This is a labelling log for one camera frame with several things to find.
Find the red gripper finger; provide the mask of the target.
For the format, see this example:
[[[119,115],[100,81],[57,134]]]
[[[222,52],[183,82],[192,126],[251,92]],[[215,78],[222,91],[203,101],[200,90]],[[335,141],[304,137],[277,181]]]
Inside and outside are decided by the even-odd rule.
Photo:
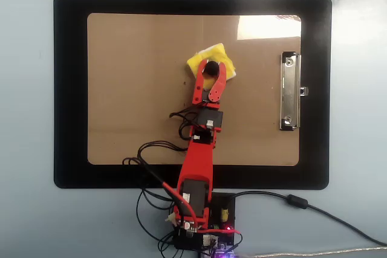
[[[208,62],[208,75],[213,79],[216,77],[209,92],[209,100],[213,103],[218,102],[226,87],[227,73],[226,66],[222,62]]]
[[[195,82],[195,89],[193,92],[192,103],[202,103],[208,102],[208,95],[204,90],[204,77],[203,71],[208,63],[207,59],[204,59],[200,62]]]

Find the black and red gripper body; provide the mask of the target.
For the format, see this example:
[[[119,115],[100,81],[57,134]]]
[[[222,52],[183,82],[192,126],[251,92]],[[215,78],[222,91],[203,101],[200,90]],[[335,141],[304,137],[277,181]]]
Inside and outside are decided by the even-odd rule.
[[[220,111],[220,99],[211,101],[212,94],[204,88],[196,88],[192,104],[197,109],[197,124],[205,129],[221,132],[223,122],[223,111]]]

